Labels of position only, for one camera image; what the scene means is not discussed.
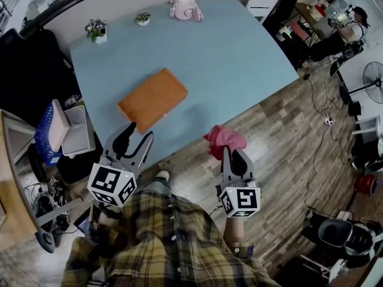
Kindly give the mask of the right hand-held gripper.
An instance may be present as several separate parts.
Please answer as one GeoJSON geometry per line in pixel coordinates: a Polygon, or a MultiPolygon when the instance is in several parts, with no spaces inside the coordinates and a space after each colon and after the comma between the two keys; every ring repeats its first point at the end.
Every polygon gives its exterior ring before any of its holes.
{"type": "Polygon", "coordinates": [[[254,179],[253,162],[242,149],[231,153],[223,147],[223,180],[216,186],[218,199],[228,218],[248,218],[260,210],[260,188],[254,179]]]}

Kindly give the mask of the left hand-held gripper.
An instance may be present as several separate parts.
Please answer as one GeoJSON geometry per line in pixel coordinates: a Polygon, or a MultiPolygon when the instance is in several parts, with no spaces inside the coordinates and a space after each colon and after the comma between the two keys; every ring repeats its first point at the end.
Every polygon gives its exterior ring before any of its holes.
{"type": "Polygon", "coordinates": [[[106,141],[104,152],[90,173],[87,189],[99,202],[123,207],[137,190],[137,179],[154,140],[154,133],[147,133],[132,154],[125,155],[136,122],[116,130],[106,141]]]}

